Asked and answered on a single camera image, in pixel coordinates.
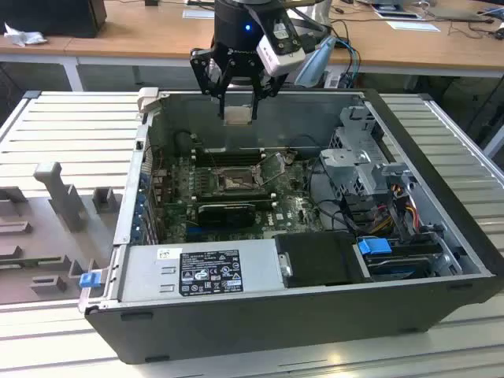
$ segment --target table leg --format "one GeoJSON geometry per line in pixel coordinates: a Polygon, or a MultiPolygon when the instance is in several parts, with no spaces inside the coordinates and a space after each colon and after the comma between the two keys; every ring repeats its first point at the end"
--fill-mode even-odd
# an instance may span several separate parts
{"type": "Polygon", "coordinates": [[[65,58],[61,64],[66,72],[66,77],[69,79],[70,87],[74,92],[84,91],[82,82],[80,81],[79,71],[77,70],[77,65],[79,62],[74,57],[65,58]]]}
{"type": "Polygon", "coordinates": [[[142,75],[140,74],[140,67],[138,65],[134,65],[132,68],[133,68],[133,79],[135,80],[135,84],[143,85],[142,75]]]}
{"type": "Polygon", "coordinates": [[[504,125],[498,130],[497,134],[488,142],[487,146],[483,149],[485,155],[493,158],[498,151],[504,146],[504,125]]]}

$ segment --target metal chassis frame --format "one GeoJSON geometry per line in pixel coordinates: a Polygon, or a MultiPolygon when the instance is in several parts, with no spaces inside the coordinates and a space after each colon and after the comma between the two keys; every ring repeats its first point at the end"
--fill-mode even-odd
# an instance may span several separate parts
{"type": "MultiPolygon", "coordinates": [[[[306,93],[304,92],[296,92],[296,91],[285,91],[290,94],[295,93],[306,93]]],[[[338,91],[338,90],[316,90],[310,91],[314,94],[319,93],[351,93],[361,96],[364,103],[368,106],[370,111],[374,114],[377,122],[381,125],[382,128],[385,129],[389,138],[394,140],[397,143],[398,148],[400,148],[401,152],[405,154],[409,158],[410,168],[413,170],[413,173],[416,173],[417,176],[421,177],[423,183],[426,187],[429,188],[429,195],[431,199],[434,200],[434,203],[437,207],[443,209],[445,213],[443,214],[449,222],[453,225],[456,232],[456,237],[459,239],[462,245],[469,246],[472,250],[475,251],[475,254],[472,255],[472,259],[476,260],[475,263],[482,270],[481,274],[473,274],[473,275],[464,275],[464,276],[454,276],[454,277],[438,277],[431,278],[428,280],[411,280],[407,283],[373,283],[373,284],[359,284],[359,285],[349,285],[349,287],[314,287],[314,288],[305,288],[301,290],[290,289],[288,293],[284,295],[278,295],[278,293],[254,293],[254,294],[245,294],[240,295],[239,298],[219,298],[218,303],[222,303],[222,306],[231,306],[232,303],[242,303],[241,306],[245,306],[246,303],[249,303],[247,306],[253,306],[253,303],[256,301],[267,302],[269,299],[271,300],[282,300],[287,301],[289,306],[293,306],[295,308],[295,303],[297,301],[303,301],[303,298],[319,298],[317,299],[317,303],[320,302],[321,298],[333,298],[332,296],[336,296],[334,298],[340,298],[339,293],[347,293],[348,295],[356,295],[355,293],[362,293],[363,295],[369,295],[366,293],[370,293],[370,291],[374,291],[375,293],[383,293],[390,292],[390,290],[396,289],[400,291],[403,295],[405,292],[417,291],[420,290],[421,293],[425,293],[425,291],[430,291],[433,293],[435,290],[446,290],[446,291],[454,291],[450,293],[448,298],[456,298],[455,303],[451,304],[443,304],[442,317],[448,315],[451,311],[457,309],[464,304],[468,304],[469,302],[482,302],[489,299],[493,294],[499,291],[504,285],[504,258],[501,254],[495,249],[494,245],[488,239],[488,237],[483,233],[478,224],[474,221],[474,219],[469,215],[464,206],[460,203],[460,201],[455,197],[453,191],[447,186],[444,182],[443,178],[437,173],[435,168],[432,166],[430,161],[424,156],[421,152],[420,148],[413,141],[411,136],[407,133],[395,115],[390,111],[387,107],[383,99],[377,94],[374,90],[365,90],[365,91],[338,91]]],[[[194,91],[177,91],[173,93],[188,93],[188,94],[197,94],[198,92],[194,91]]],[[[117,339],[113,339],[113,336],[110,334],[109,328],[112,328],[114,325],[117,325],[120,329],[120,320],[122,319],[122,314],[143,314],[143,313],[153,313],[153,312],[161,312],[166,313],[170,308],[183,307],[184,309],[187,307],[187,311],[191,311],[190,308],[194,308],[194,306],[214,306],[216,304],[215,299],[211,298],[196,298],[194,300],[185,301],[187,306],[184,305],[182,301],[151,301],[151,302],[120,302],[120,290],[122,287],[122,279],[124,275],[121,275],[121,270],[124,271],[127,266],[124,263],[127,261],[128,254],[128,246],[124,241],[119,243],[120,247],[116,248],[114,254],[113,265],[117,268],[117,273],[114,277],[110,276],[108,282],[106,284],[106,296],[102,298],[100,302],[92,301],[93,303],[89,303],[91,306],[86,306],[85,302],[81,302],[80,308],[84,311],[85,317],[91,322],[91,324],[98,330],[99,333],[105,337],[106,341],[111,343],[111,346],[118,347],[117,339]]],[[[427,317],[427,328],[425,329],[415,329],[412,332],[425,331],[430,328],[433,324],[440,320],[440,318],[432,318],[432,316],[427,317]]],[[[317,339],[318,342],[324,342],[323,339],[317,339]]],[[[141,361],[132,360],[126,358],[124,361],[128,363],[140,363],[141,361]]]]}

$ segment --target paper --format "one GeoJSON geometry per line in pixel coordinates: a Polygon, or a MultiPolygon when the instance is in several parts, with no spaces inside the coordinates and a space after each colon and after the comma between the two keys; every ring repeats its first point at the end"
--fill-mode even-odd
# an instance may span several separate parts
{"type": "Polygon", "coordinates": [[[212,10],[199,10],[199,9],[185,9],[182,12],[182,18],[196,18],[202,20],[212,20],[214,11],[212,10]]]}
{"type": "Polygon", "coordinates": [[[416,30],[419,32],[441,32],[433,24],[424,24],[420,22],[401,22],[401,21],[387,21],[395,30],[416,30]]]}
{"type": "Polygon", "coordinates": [[[6,32],[3,34],[3,36],[7,38],[13,45],[25,47],[26,45],[36,45],[39,43],[47,42],[47,40],[44,39],[42,33],[39,33],[38,31],[19,31],[12,29],[8,24],[4,25],[6,26],[6,32]]]}

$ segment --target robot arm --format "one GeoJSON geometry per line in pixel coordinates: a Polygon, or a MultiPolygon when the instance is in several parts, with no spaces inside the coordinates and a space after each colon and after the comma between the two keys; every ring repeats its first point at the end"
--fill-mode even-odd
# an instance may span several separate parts
{"type": "Polygon", "coordinates": [[[216,0],[212,46],[192,50],[190,62],[202,93],[219,99],[221,119],[229,84],[251,85],[255,120],[259,101],[275,97],[314,47],[313,37],[298,35],[280,0],[216,0]],[[211,60],[220,69],[217,81],[209,75],[211,60]]]}

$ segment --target motherboard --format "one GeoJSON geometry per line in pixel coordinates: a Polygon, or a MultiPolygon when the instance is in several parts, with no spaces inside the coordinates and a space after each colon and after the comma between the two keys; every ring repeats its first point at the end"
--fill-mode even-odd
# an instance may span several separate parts
{"type": "Polygon", "coordinates": [[[289,153],[173,159],[161,196],[164,243],[270,239],[321,231],[308,162],[289,153]]]}

